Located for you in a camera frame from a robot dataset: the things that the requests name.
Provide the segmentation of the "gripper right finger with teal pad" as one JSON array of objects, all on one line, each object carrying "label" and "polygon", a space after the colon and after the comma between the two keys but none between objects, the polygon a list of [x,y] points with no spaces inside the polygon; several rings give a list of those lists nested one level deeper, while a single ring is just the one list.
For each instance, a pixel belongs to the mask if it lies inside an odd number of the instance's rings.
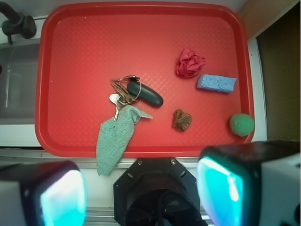
[{"label": "gripper right finger with teal pad", "polygon": [[197,190],[216,226],[298,226],[300,142],[206,147],[197,165]]}]

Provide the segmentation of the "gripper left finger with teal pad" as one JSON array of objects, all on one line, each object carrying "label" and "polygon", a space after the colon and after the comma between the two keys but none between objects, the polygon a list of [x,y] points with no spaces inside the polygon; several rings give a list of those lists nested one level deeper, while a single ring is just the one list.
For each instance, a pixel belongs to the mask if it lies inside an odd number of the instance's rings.
[{"label": "gripper left finger with teal pad", "polygon": [[87,185],[72,161],[0,167],[2,226],[82,226]]}]

